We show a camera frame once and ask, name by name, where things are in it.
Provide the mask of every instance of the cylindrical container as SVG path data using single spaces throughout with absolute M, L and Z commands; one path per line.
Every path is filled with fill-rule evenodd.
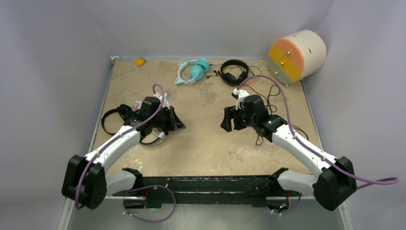
M 318 70 L 326 59 L 323 40 L 302 30 L 276 40 L 269 49 L 269 68 L 284 84 L 293 84 Z

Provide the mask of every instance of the black headphones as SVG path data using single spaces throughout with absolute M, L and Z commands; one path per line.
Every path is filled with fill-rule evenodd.
M 244 71 L 242 71 L 242 73 L 240 74 L 240 76 L 238 78 L 235 78 L 234 75 L 232 75 L 231 73 L 224 73 L 223 69 L 227 66 L 241 66 L 243 68 L 245 68 Z M 222 64 L 221 68 L 220 68 L 220 76 L 221 79 L 223 79 L 223 81 L 231 86 L 237 86 L 239 84 L 241 84 L 247 77 L 248 77 L 248 72 L 249 72 L 249 66 L 240 60 L 228 60 L 225 63 Z

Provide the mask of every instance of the headphone ear cup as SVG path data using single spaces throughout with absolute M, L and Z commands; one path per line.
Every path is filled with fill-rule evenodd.
M 221 78 L 229 85 L 235 85 L 237 83 L 236 78 L 231 73 L 223 73 Z
M 206 73 L 210 69 L 210 63 L 207 59 L 201 58 L 197 60 L 194 64 L 195 66 L 201 66 L 203 68 L 203 71 Z
M 246 72 L 245 70 L 240 74 L 240 76 L 237 79 L 237 84 L 241 84 L 245 78 L 248 77 L 248 72 Z
M 203 75 L 204 75 L 204 71 L 203 71 L 202 67 L 197 66 L 197 65 L 193 66 L 189 73 L 190 78 L 191 79 L 196 78 L 196 80 L 202 79 Z

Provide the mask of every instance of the table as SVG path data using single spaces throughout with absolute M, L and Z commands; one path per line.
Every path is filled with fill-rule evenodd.
M 199 175 L 259 175 L 272 174 L 281 167 L 300 173 L 309 173 L 296 158 L 279 146 L 264 142 L 256 146 L 257 134 L 252 128 L 225 132 L 220 123 L 224 117 L 224 107 L 236 103 L 230 95 L 233 87 L 226 85 L 220 77 L 204 77 L 192 86 L 175 85 L 179 60 L 153 60 L 139 67 L 133 60 L 117 61 L 105 100 L 103 114 L 120 104 L 133 106 L 134 101 L 142 101 L 152 96 L 152 85 L 159 83 L 173 97 L 169 104 L 175 108 L 186 129 L 170 133 L 160 144 L 152 147 L 140 144 L 132 147 L 108 171 L 119 172 L 122 168 L 138 169 L 144 176 L 199 176 Z M 225 60 L 210 60 L 211 64 L 222 64 Z M 249 66 L 260 68 L 262 74 L 272 76 L 267 69 L 267 60 L 244 60 Z M 182 77 L 189 77 L 187 67 Z M 211 66 L 205 74 L 213 75 L 220 65 Z M 255 74 L 259 70 L 251 68 Z M 239 68 L 231 73 L 239 76 Z M 273 83 L 267 79 L 250 84 L 257 92 L 268 95 Z M 250 94 L 254 92 L 244 87 Z M 315 127 L 311 118 L 306 97 L 299 81 L 288 88 L 286 94 L 292 123 L 303 129 L 310 141 L 319 146 Z M 276 114 L 286 119 L 282 95 L 271 96 L 271 104 L 277 107 Z M 105 127 L 110 132 L 117 131 L 123 124 L 118 114 L 109 116 Z M 145 142 L 155 139 L 158 131 L 145 138 Z M 94 148 L 111 136 L 102 127 L 96 133 Z

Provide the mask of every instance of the yellow block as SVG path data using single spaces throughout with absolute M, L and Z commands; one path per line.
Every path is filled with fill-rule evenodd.
M 142 66 L 142 65 L 145 64 L 145 60 L 142 59 L 142 58 L 139 58 L 139 59 L 137 59 L 137 60 L 135 61 L 135 63 L 136 63 L 138 66 Z
M 276 46 L 271 46 L 271 49 L 269 50 L 268 53 L 269 57 L 279 65 L 279 67 L 282 69 L 282 71 L 293 81 L 296 82 L 299 80 L 300 75 L 302 72 L 298 67 L 296 67 L 286 56 L 282 51 L 276 47 Z

